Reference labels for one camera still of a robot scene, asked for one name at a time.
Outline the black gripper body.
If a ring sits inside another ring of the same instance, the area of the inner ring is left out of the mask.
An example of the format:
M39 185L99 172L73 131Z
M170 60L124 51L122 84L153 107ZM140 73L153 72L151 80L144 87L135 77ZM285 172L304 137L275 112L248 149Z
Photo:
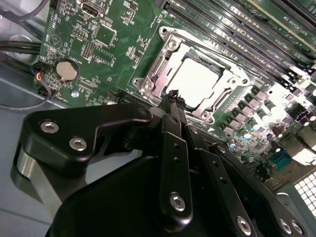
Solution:
M142 156L70 195L51 237L227 237L193 155Z

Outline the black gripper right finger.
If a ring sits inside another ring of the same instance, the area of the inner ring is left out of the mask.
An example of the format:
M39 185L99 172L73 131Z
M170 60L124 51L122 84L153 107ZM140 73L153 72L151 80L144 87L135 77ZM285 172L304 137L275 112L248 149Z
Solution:
M178 97L177 112L190 152L219 202L227 236L307 237L304 224L223 143L205 143L199 130L187 123L185 108L185 100Z

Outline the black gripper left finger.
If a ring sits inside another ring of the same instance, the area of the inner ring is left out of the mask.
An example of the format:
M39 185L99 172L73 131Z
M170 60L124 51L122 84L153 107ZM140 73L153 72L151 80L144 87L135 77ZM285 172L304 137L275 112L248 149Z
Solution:
M189 155L178 97L169 92L158 114L138 103L32 113L22 125L18 170L54 218L70 195L136 158Z

